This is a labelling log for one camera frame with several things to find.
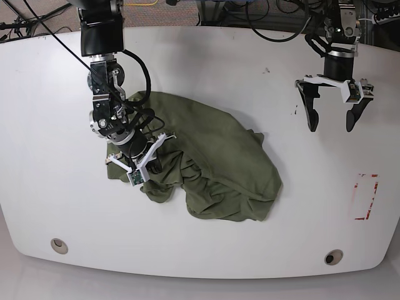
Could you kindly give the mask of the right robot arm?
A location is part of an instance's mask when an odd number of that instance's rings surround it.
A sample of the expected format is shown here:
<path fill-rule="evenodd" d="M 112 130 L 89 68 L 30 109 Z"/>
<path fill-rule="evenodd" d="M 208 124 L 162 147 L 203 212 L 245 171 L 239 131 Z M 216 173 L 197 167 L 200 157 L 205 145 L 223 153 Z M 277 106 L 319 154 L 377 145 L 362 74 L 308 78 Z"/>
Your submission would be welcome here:
<path fill-rule="evenodd" d="M 151 78 L 146 65 L 125 48 L 123 2 L 70 3 L 79 14 L 81 55 L 91 58 L 87 81 L 92 91 L 92 111 L 89 114 L 92 131 L 120 151 L 130 168 L 136 169 L 142 162 L 145 171 L 161 173 L 155 134 L 165 126 L 165 122 L 147 105 Z M 137 100 L 126 97 L 123 89 L 125 72 L 115 57 L 117 53 L 134 59 L 143 71 L 146 87 Z"/>

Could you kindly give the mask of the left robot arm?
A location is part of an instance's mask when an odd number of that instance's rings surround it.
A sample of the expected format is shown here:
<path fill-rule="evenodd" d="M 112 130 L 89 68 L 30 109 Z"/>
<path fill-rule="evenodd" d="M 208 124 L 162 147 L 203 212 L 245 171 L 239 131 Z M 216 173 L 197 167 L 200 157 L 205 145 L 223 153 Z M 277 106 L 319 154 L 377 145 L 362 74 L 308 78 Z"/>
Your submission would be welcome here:
<path fill-rule="evenodd" d="M 323 73 L 306 75 L 297 80 L 295 86 L 301 95 L 311 132 L 316 131 L 319 123 L 318 112 L 314 109 L 314 100 L 320 97 L 319 88 L 339 88 L 343 103 L 352 104 L 346 113 L 346 130 L 351 132 L 374 99 L 374 86 L 367 79 L 356 81 L 353 78 L 354 58 L 358 55 L 362 34 L 354 2 L 328 1 L 322 10 L 321 21 L 326 38 L 313 32 L 305 35 L 305 40 L 324 59 Z"/>

